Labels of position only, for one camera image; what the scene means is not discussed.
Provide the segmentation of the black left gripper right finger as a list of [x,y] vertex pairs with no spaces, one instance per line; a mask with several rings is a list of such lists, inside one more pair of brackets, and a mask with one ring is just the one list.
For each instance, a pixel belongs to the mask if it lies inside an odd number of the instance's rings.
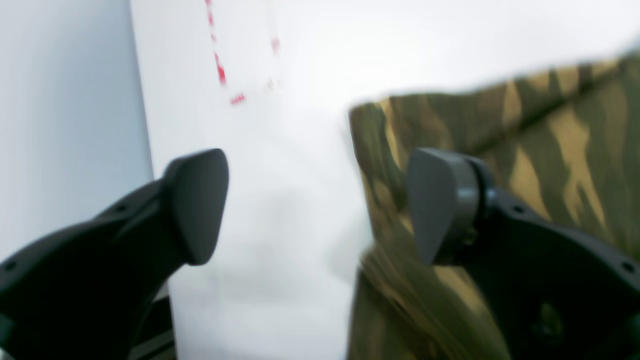
[[460,266],[514,360],[637,360],[639,264],[542,218],[480,159],[417,148],[407,198],[420,259]]

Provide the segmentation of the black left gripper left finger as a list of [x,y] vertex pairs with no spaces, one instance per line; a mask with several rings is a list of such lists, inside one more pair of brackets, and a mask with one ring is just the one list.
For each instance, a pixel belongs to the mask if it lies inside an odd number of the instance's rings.
[[99,215],[1,264],[1,349],[15,360],[126,360],[154,299],[213,256],[229,166],[221,149],[173,160]]

